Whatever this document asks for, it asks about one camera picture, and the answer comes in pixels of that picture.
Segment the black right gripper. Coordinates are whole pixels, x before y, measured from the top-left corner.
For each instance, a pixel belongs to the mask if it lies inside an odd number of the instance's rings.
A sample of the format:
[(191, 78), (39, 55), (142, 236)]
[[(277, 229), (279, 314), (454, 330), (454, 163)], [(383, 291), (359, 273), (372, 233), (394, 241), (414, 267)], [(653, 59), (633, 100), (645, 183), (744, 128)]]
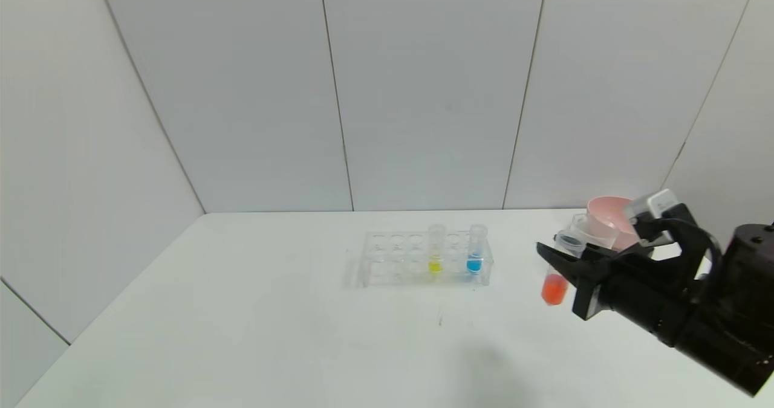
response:
[(694, 311), (695, 256), (654, 260), (647, 251), (612, 248), (608, 240), (554, 235), (553, 247), (536, 243), (540, 257), (577, 294), (573, 312), (589, 320), (614, 311), (674, 347)]

